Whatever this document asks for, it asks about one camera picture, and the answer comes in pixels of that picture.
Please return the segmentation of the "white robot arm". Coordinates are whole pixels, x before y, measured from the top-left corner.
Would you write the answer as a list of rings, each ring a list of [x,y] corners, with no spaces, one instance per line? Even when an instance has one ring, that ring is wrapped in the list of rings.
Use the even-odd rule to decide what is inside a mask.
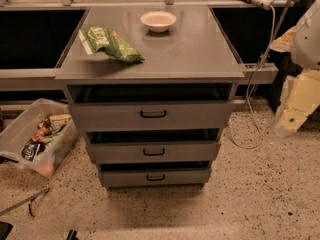
[[[302,68],[283,83],[274,132],[287,137],[297,132],[320,106],[320,0],[315,0],[297,24],[274,40],[271,49],[289,52]]]

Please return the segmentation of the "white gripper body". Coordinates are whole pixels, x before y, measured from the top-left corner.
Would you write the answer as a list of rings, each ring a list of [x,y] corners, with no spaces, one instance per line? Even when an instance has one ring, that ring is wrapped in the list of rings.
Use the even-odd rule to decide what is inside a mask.
[[[282,88],[281,103],[277,113],[293,112],[308,117],[320,105],[320,71],[303,69],[297,77],[286,79],[288,91]]]

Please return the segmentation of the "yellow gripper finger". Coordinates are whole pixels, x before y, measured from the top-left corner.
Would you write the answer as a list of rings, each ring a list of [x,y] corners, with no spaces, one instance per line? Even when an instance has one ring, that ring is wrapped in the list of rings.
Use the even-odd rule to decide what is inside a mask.
[[[284,110],[277,121],[274,132],[279,137],[287,137],[298,131],[307,116],[301,111]]]

